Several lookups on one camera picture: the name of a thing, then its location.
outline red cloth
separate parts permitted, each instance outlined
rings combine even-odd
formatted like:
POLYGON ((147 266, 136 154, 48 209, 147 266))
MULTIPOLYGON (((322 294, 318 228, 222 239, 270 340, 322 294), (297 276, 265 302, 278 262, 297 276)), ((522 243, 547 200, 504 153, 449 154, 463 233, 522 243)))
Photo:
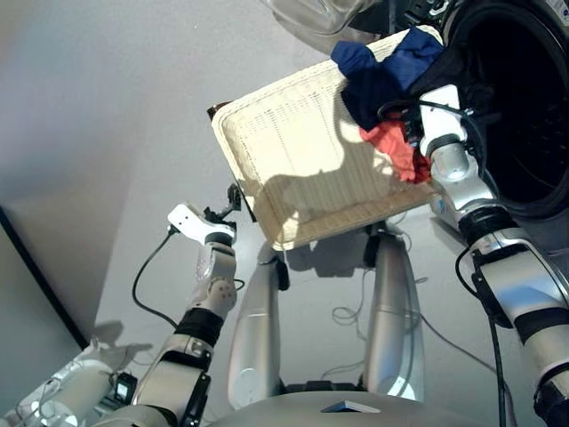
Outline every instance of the red cloth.
POLYGON ((360 128, 359 134, 364 141, 370 142, 377 150, 389 155, 391 164, 401 181, 418 184, 430 178, 429 160, 405 142, 404 127, 401 122, 381 122, 370 132, 360 128))

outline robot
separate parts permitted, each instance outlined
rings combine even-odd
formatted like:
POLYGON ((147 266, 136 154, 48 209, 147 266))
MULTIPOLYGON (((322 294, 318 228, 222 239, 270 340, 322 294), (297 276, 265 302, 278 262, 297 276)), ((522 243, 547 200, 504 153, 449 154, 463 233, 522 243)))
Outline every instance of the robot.
MULTIPOLYGON (((467 133, 453 114, 460 108, 456 87, 426 93, 419 105, 425 134, 420 149, 431 160, 438 194, 431 208, 468 244, 475 266, 473 293, 498 325, 517 330, 532 357, 539 372, 535 412, 549 426, 569 425, 569 284, 517 226, 501 206, 492 184, 487 183, 484 159, 477 159, 469 148, 476 135, 467 133)), ((200 424, 211 381, 207 371, 213 349, 228 312, 236 304, 236 260, 231 248, 236 227, 223 221, 224 214, 201 214, 192 206, 179 205, 169 215, 173 230, 202 245, 193 301, 140 382, 133 405, 108 415, 97 427, 200 424)), ((413 280, 405 244, 390 230, 377 230, 375 237, 379 241, 375 261, 381 272, 378 283, 413 280)), ((261 251, 236 326, 229 367, 229 400, 237 411, 215 425, 353 423, 346 412, 361 413, 359 425, 476 425, 419 402, 382 394, 390 377, 389 361, 397 358, 397 349, 389 346, 398 346, 397 331, 405 326, 381 310, 372 313, 358 388, 339 385, 332 390, 316 387, 283 394, 278 377, 276 294, 286 286, 284 263, 270 250, 261 251)), ((397 286, 376 286, 373 307, 381 299, 404 308, 405 293, 394 289, 397 286)))

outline beige basket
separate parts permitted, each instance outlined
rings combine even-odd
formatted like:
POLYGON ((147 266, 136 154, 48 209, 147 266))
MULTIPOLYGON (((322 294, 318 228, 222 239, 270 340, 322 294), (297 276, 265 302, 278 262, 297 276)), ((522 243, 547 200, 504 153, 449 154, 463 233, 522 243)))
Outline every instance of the beige basket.
MULTIPOLYGON (((440 40, 431 27, 421 27, 440 40)), ((389 56, 405 32, 369 47, 389 56)), ((213 130, 265 236, 277 250, 371 224, 428 202, 362 141, 327 60, 221 108, 213 130)))

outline clothing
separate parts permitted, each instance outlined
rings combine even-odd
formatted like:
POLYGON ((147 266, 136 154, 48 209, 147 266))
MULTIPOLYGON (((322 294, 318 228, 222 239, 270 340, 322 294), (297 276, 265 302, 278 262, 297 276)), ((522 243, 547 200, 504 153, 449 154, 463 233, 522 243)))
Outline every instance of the clothing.
POLYGON ((430 162, 405 142, 404 126, 400 122, 381 122, 370 132, 359 130, 364 141, 389 155, 391 164, 401 181, 418 184, 430 178, 430 162))
POLYGON ((356 123, 370 132, 378 124, 378 108, 400 99, 443 50, 432 35, 417 28, 383 62, 363 44, 337 43, 331 57, 349 81, 341 97, 356 123))
POLYGON ((446 85, 459 90, 462 109, 473 109, 477 116, 493 110, 494 89, 484 83, 485 72, 479 55, 474 50, 447 47, 437 60, 408 88, 408 95, 422 94, 446 85))

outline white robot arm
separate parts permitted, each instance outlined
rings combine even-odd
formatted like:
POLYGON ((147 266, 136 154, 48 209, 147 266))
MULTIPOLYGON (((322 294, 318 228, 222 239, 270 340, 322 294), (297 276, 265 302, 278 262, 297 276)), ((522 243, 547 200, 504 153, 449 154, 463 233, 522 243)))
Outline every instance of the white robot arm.
MULTIPOLYGON (((421 100, 459 107, 455 86, 421 100)), ((457 116, 421 106, 425 139, 438 198, 433 211, 469 245, 477 296, 494 321, 515 328, 538 368, 534 409, 548 425, 569 423, 569 285, 514 222, 479 176, 457 116)))
POLYGON ((184 317, 140 382, 133 405, 107 416, 99 427, 193 427, 207 400, 213 348, 228 312, 236 304, 236 229, 213 215, 208 221, 189 205, 178 205, 168 220, 182 234, 202 244, 196 289, 184 317))

